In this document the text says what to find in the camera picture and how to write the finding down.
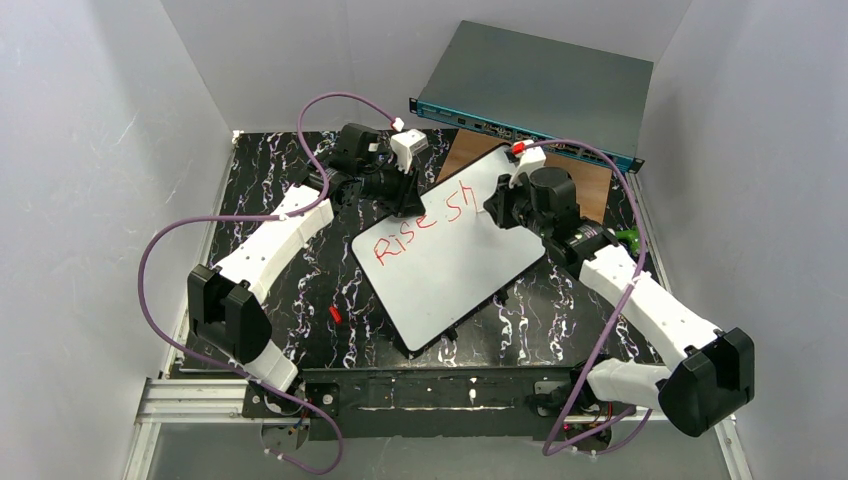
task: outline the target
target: red object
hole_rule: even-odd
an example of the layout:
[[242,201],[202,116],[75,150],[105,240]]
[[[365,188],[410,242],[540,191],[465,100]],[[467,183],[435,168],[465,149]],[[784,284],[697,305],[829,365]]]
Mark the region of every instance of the red object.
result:
[[342,324],[342,314],[339,313],[339,309],[336,307],[330,307],[330,315],[333,316],[333,321],[336,322],[336,325]]

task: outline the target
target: white wall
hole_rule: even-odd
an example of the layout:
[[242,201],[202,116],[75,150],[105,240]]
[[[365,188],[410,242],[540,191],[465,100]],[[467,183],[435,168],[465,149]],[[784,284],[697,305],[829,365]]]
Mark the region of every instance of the white wall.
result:
[[[0,476],[120,477],[165,352],[137,261],[158,228],[213,209],[228,144],[158,1],[0,2]],[[202,234],[154,252],[168,331]]]
[[[404,116],[461,20],[656,61],[691,0],[163,0],[231,129],[291,131],[301,106],[357,92]],[[382,125],[350,100],[318,105],[309,129]]]
[[757,348],[763,479],[845,478],[848,3],[695,0],[654,73],[640,172],[675,294]]

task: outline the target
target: black bracket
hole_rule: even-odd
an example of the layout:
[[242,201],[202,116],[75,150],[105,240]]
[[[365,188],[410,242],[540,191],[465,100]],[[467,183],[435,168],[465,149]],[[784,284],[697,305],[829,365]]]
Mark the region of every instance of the black bracket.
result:
[[687,349],[659,385],[663,413],[678,430],[697,437],[754,399],[754,341],[738,328],[700,350]]
[[271,339],[271,322],[249,286],[203,265],[188,276],[192,333],[241,364],[255,360]]

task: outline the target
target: white connector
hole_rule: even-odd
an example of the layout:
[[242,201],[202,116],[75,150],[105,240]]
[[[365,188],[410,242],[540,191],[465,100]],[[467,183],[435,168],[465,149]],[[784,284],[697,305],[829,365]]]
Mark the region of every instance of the white connector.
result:
[[403,120],[401,120],[400,117],[395,117],[394,121],[390,123],[389,126],[392,127],[392,130],[400,133],[403,131]]
[[[533,143],[533,140],[524,140],[518,143],[530,145]],[[530,172],[533,170],[542,168],[546,160],[545,151],[542,150],[542,147],[533,147],[529,150],[516,153],[515,156],[518,157],[518,168],[515,169],[515,172],[513,172],[512,177],[509,179],[509,188],[521,184],[521,181],[518,180],[519,175],[522,173],[530,175]]]
[[392,147],[392,151],[395,152],[397,157],[398,170],[409,173],[412,158],[415,154],[427,148],[427,136],[418,130],[396,133],[389,140],[389,146]]

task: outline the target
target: purple cable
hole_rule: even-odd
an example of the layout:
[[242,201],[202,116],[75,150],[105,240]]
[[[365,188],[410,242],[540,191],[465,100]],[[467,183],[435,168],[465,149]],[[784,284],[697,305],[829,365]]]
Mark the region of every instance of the purple cable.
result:
[[[147,320],[147,324],[150,325],[150,328],[152,328],[154,332],[156,332],[156,335],[158,335],[159,338],[164,340],[166,343],[168,343],[172,347],[176,348],[177,350],[183,352],[184,354],[186,354],[190,357],[194,357],[194,358],[200,360],[201,362],[205,362],[205,363],[208,363],[210,365],[214,365],[218,368],[222,368],[224,370],[229,370],[229,371],[235,373],[236,375],[239,375],[239,376],[241,376],[241,377],[243,377],[247,380],[251,380],[250,374],[245,372],[244,370],[240,370],[240,369],[238,369],[238,368],[236,368],[232,365],[229,365],[227,363],[224,363],[224,362],[215,360],[214,358],[207,357],[206,355],[191,351],[188,348],[180,345],[176,340],[169,337],[165,332],[162,331],[161,328],[159,328],[158,325],[156,325],[156,322],[153,320],[153,316],[150,314],[150,309],[147,307],[147,298],[144,295],[144,270],[147,268],[147,260],[150,257],[150,252],[153,251],[153,247],[156,246],[156,243],[159,240],[161,240],[162,237],[165,236],[165,234],[167,234],[168,232],[170,232],[171,230],[173,230],[175,228],[181,227],[183,225],[188,225],[190,223],[198,223],[198,222],[268,222],[268,221],[277,221],[277,220],[280,220],[280,217],[277,216],[277,215],[207,215],[207,216],[202,216],[202,217],[189,217],[189,218],[184,218],[182,220],[178,220],[178,221],[168,225],[167,227],[163,228],[160,232],[158,232],[156,235],[154,235],[153,239],[150,240],[150,243],[147,244],[147,248],[144,249],[144,253],[141,254],[141,261],[139,262],[139,265],[138,265],[138,302],[141,305],[141,313],[142,313],[142,315],[144,315],[144,319]],[[268,389],[269,391],[271,391],[272,393],[274,393],[274,394],[276,394],[276,395],[278,395],[282,398],[285,398],[286,400],[288,400],[290,402],[294,402],[298,405],[304,406],[304,407],[312,410],[313,412],[317,413],[318,415],[320,415],[321,418],[323,418],[324,420],[327,421],[327,423],[330,424],[330,426],[333,428],[333,431],[336,433],[336,437],[339,439],[339,452],[338,452],[338,454],[336,454],[336,458],[333,460],[333,463],[331,463],[330,466],[327,467],[327,468],[318,469],[318,468],[312,467],[310,465],[307,465],[307,464],[301,462],[300,460],[298,460],[296,458],[292,458],[292,457],[289,457],[289,456],[286,456],[286,455],[283,455],[282,459],[289,462],[289,463],[297,465],[298,467],[300,467],[304,471],[307,471],[309,473],[313,473],[315,475],[324,475],[325,473],[328,473],[331,470],[333,470],[334,468],[336,468],[336,465],[338,465],[339,462],[341,462],[342,454],[344,453],[344,440],[342,439],[342,432],[339,429],[339,426],[336,424],[336,422],[333,421],[333,419],[330,418],[329,415],[324,413],[323,410],[316,407],[315,405],[312,405],[309,402],[305,402],[305,401],[303,401],[303,400],[301,400],[297,397],[289,395],[289,394],[287,394],[283,391],[280,391],[276,387],[274,387],[272,385],[268,385],[264,382],[260,381],[259,384],[262,385],[263,387],[265,387],[266,389]]]
[[[594,153],[595,155],[603,159],[603,161],[606,162],[607,165],[609,165],[610,169],[612,169],[613,175],[615,175],[615,177],[618,179],[618,182],[621,184],[621,188],[624,190],[624,194],[627,197],[627,201],[630,203],[630,208],[633,210],[633,217],[636,219],[636,228],[639,232],[639,258],[636,260],[636,269],[633,272],[633,278],[635,279],[639,275],[639,273],[642,272],[642,269],[645,266],[645,253],[647,244],[645,242],[645,225],[642,222],[642,215],[639,213],[639,205],[636,203],[636,195],[633,193],[633,190],[630,188],[630,185],[628,185],[627,179],[624,178],[624,175],[621,173],[621,170],[618,169],[618,166],[616,166],[615,162],[613,162],[612,159],[610,159],[604,152],[583,142],[563,139],[542,140],[539,142],[531,143],[530,145],[527,145],[524,148],[526,150],[528,148],[541,147],[554,143],[567,143],[569,145],[574,145]],[[581,433],[580,435],[570,438],[554,448],[551,448],[551,445],[553,444],[554,440],[556,440],[556,436],[559,433],[560,426],[565,421],[565,417],[568,416],[568,412],[570,412],[571,408],[574,407],[574,402],[577,400],[577,395],[580,393],[580,389],[583,388],[583,384],[586,383],[586,377],[589,375],[589,370],[591,370],[592,366],[595,365],[595,360],[597,360],[598,354],[601,352],[601,349],[603,348],[604,343],[612,332],[613,327],[618,322],[618,317],[619,315],[621,315],[621,311],[624,310],[624,305],[627,303],[627,300],[630,299],[630,295],[633,293],[633,288],[634,284],[631,283],[624,289],[624,292],[621,295],[621,299],[618,301],[618,304],[615,306],[612,315],[610,315],[609,320],[607,320],[607,324],[604,327],[604,330],[601,332],[601,336],[598,337],[598,341],[595,343],[594,348],[592,348],[592,352],[589,353],[589,358],[586,360],[586,365],[580,372],[580,376],[577,378],[577,383],[574,385],[574,388],[571,390],[571,394],[568,396],[568,401],[565,403],[565,407],[563,407],[562,412],[559,414],[559,417],[556,420],[556,423],[548,434],[548,438],[545,439],[545,444],[542,447],[543,455],[550,456],[555,453],[558,453],[590,435],[594,435],[597,432],[611,427],[612,425],[621,421],[622,418],[627,415],[630,415],[636,410],[635,408],[630,407],[623,413],[613,418],[612,420],[605,422],[587,432]],[[611,453],[626,445],[642,430],[642,428],[648,422],[648,418],[650,418],[651,413],[651,410],[648,410],[647,413],[645,413],[645,418],[642,419],[636,429],[633,430],[633,432],[627,438],[617,443],[616,445],[597,453]]]
[[[314,202],[310,203],[309,205],[307,205],[303,208],[299,208],[297,210],[287,212],[285,215],[287,215],[289,217],[294,217],[296,215],[300,215],[302,213],[308,212],[309,210],[316,207],[319,203],[321,203],[327,197],[327,191],[329,190],[329,181],[328,181],[328,178],[327,178],[327,172],[324,171],[324,167],[321,166],[321,162],[319,162],[318,159],[315,158],[315,155],[312,153],[312,150],[309,148],[309,145],[306,144],[306,139],[303,137],[303,116],[306,113],[306,110],[308,110],[309,107],[311,107],[313,104],[315,104],[315,102],[317,102],[319,100],[323,100],[325,98],[329,98],[329,97],[347,97],[347,98],[352,98],[354,100],[359,100],[360,102],[365,103],[366,105],[370,106],[374,110],[377,110],[378,112],[380,112],[383,116],[388,118],[390,121],[395,120],[395,117],[392,117],[391,114],[389,114],[387,111],[380,108],[374,102],[368,100],[365,97],[361,97],[359,95],[356,95],[354,93],[329,92],[329,93],[325,93],[324,95],[319,95],[319,96],[313,98],[312,100],[310,100],[309,103],[307,103],[303,107],[303,109],[300,111],[300,115],[297,117],[297,138],[298,138],[298,140],[300,140],[300,145],[306,151],[306,155],[309,157],[309,160],[312,162],[312,164],[315,166],[316,169],[318,169],[318,172],[321,174],[321,180],[323,181],[324,185],[323,185],[323,188],[321,189],[321,193],[318,195],[318,198]],[[181,227],[183,225],[188,225],[190,223],[199,223],[199,222],[273,222],[273,221],[279,221],[279,220],[280,220],[280,216],[278,216],[278,215],[206,215],[206,216],[200,216],[200,217],[189,217],[189,218],[184,218],[182,220],[178,220],[178,221],[168,225],[167,227],[163,228],[160,232],[158,232],[156,235],[154,235],[153,239],[150,240],[150,243],[148,243],[147,247],[144,249],[144,253],[142,253],[141,260],[139,261],[139,264],[138,264],[138,286],[137,286],[137,288],[138,288],[138,303],[141,306],[141,313],[142,313],[142,315],[144,315],[144,319],[147,320],[147,324],[150,326],[151,329],[153,329],[153,331],[156,333],[156,335],[158,335],[159,338],[164,340],[167,344],[171,345],[172,347],[176,348],[177,350],[183,352],[184,354],[186,354],[190,357],[193,357],[197,360],[200,360],[201,362],[208,363],[210,365],[216,366],[218,368],[221,368],[221,369],[224,369],[224,370],[229,370],[229,371],[235,373],[236,375],[239,375],[239,376],[247,379],[248,381],[250,381],[252,379],[250,374],[245,372],[244,370],[240,370],[240,369],[238,369],[238,368],[236,368],[232,365],[229,365],[227,363],[215,360],[214,358],[207,357],[206,355],[203,355],[203,354],[194,352],[192,350],[189,350],[188,348],[184,347],[183,345],[180,345],[179,342],[177,342],[173,338],[169,337],[164,331],[162,331],[161,328],[159,328],[158,325],[156,325],[156,322],[153,320],[153,316],[150,314],[150,309],[147,307],[147,298],[144,295],[144,271],[147,268],[147,260],[150,257],[150,253],[153,251],[153,247],[156,246],[156,243],[159,240],[161,240],[162,237],[165,236],[165,234],[167,234],[168,232],[170,232],[171,230],[173,230],[175,228]],[[312,410],[313,412],[317,413],[319,416],[321,416],[324,420],[326,420],[330,424],[330,427],[333,428],[333,431],[336,433],[336,438],[339,441],[339,452],[338,452],[338,454],[336,454],[336,458],[333,460],[333,463],[331,463],[329,467],[324,468],[324,469],[317,469],[315,467],[312,467],[310,465],[307,465],[307,464],[301,462],[300,460],[298,460],[296,458],[286,456],[281,452],[277,452],[277,451],[274,451],[274,452],[279,453],[278,456],[281,457],[283,460],[285,460],[289,463],[292,463],[293,465],[298,466],[302,470],[309,472],[309,473],[312,473],[312,474],[315,474],[315,475],[324,475],[325,473],[329,473],[334,468],[336,468],[336,466],[339,464],[339,462],[341,462],[342,455],[344,453],[344,438],[342,437],[342,431],[339,429],[339,426],[336,424],[336,422],[332,418],[330,418],[329,415],[324,413],[323,410],[321,410],[320,408],[310,404],[309,402],[305,402],[305,401],[303,401],[303,400],[301,400],[297,397],[294,397],[294,396],[289,395],[285,392],[282,392],[279,389],[277,389],[276,387],[274,387],[272,385],[268,385],[264,382],[258,381],[258,383],[260,385],[262,385],[263,387],[265,387],[266,389],[268,389],[269,391],[271,391],[272,393],[280,396],[281,398],[284,398],[284,399],[286,399],[290,402],[294,402],[294,403],[296,403],[300,406],[306,407],[306,408]]]
[[300,111],[300,115],[297,116],[297,139],[300,141],[300,146],[303,147],[304,151],[306,151],[306,155],[309,157],[309,161],[312,162],[312,165],[318,170],[318,173],[321,174],[321,181],[324,183],[324,186],[321,188],[321,194],[318,195],[318,198],[315,199],[314,202],[310,203],[309,205],[307,205],[303,208],[299,208],[297,210],[288,212],[286,215],[288,215],[290,217],[294,217],[295,215],[300,215],[303,212],[307,212],[307,211],[311,210],[316,205],[321,203],[321,201],[323,201],[325,198],[327,198],[327,192],[330,189],[330,181],[327,178],[327,172],[325,172],[324,167],[321,166],[321,162],[319,162],[318,159],[315,158],[315,154],[312,153],[312,149],[309,148],[309,145],[306,144],[306,138],[303,137],[303,115],[306,113],[306,110],[309,109],[309,107],[311,107],[315,102],[318,102],[319,100],[323,100],[325,98],[330,98],[330,97],[346,97],[346,98],[352,98],[354,100],[359,100],[360,102],[362,102],[362,103],[368,105],[369,107],[373,108],[374,110],[380,112],[384,117],[389,119],[389,122],[392,122],[392,121],[395,120],[395,117],[393,117],[389,112],[383,110],[376,103],[372,102],[371,100],[368,100],[365,97],[359,96],[355,93],[349,93],[349,92],[328,92],[328,93],[325,93],[323,95],[318,95],[317,97],[310,100],[309,103],[304,105],[303,110]]

